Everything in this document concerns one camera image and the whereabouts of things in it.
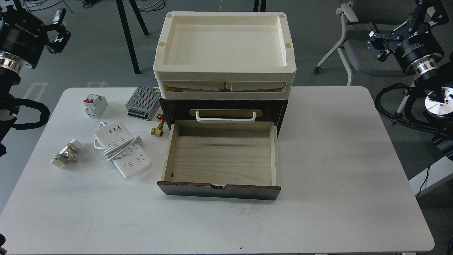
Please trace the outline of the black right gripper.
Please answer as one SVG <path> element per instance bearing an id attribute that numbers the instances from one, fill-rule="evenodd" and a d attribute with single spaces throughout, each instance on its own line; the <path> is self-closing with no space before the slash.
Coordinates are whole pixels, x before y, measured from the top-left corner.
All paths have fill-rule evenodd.
<path id="1" fill-rule="evenodd" d="M 444 51 L 432 35 L 431 28 L 449 22 L 447 12 L 440 0 L 415 0 L 416 8 L 408 25 L 400 25 L 393 34 L 380 33 L 375 23 L 369 21 L 372 32 L 367 47 L 375 59 L 384 62 L 394 54 L 396 61 L 406 75 L 414 74 L 411 65 L 420 58 L 431 56 L 439 62 Z M 430 16 L 429 25 L 420 25 L 425 16 Z"/>

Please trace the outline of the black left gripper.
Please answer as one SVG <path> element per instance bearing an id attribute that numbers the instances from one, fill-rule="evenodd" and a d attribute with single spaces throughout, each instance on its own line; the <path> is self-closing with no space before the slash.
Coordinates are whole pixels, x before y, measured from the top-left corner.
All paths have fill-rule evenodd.
<path id="1" fill-rule="evenodd" d="M 1 51 L 20 57 L 27 63 L 28 68 L 36 68 L 45 45 L 52 54 L 61 53 L 66 47 L 71 37 L 63 24 L 66 12 L 66 8 L 58 9 L 52 24 L 48 25 L 44 25 L 43 21 L 27 10 L 9 10 L 2 13 Z M 57 31 L 58 37 L 48 42 L 44 31 Z"/>

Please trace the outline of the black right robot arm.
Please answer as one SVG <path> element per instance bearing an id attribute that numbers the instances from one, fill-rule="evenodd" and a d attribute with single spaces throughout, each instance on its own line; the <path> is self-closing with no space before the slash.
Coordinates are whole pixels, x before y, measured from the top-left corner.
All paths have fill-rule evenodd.
<path id="1" fill-rule="evenodd" d="M 412 18 L 391 34 L 380 33 L 370 21 L 367 47 L 382 62 L 393 54 L 403 73 L 417 75 L 413 87 L 396 83 L 382 89 L 375 98 L 378 112 L 393 124 L 433 133 L 432 142 L 452 159 L 452 124 L 445 124 L 452 121 L 452 62 L 437 66 L 444 51 L 431 32 L 432 27 L 448 21 L 440 0 L 417 0 Z M 406 119 L 391 114 L 381 104 L 382 96 L 394 89 L 408 91 L 403 109 Z"/>

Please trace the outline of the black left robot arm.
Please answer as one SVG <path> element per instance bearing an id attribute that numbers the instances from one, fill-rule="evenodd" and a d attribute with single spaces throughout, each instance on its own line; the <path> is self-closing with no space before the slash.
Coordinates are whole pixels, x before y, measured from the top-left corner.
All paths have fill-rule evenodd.
<path id="1" fill-rule="evenodd" d="M 52 24 L 44 22 L 24 9 L 21 3 L 5 2 L 1 10 L 1 138 L 10 129 L 37 129 L 47 123 L 50 110 L 42 103 L 14 97 L 10 89 L 21 82 L 23 68 L 36 68 L 44 48 L 50 53 L 61 53 L 71 33 L 63 24 L 65 8 L 57 10 Z M 36 109 L 39 120 L 34 123 L 16 123 L 20 106 Z"/>

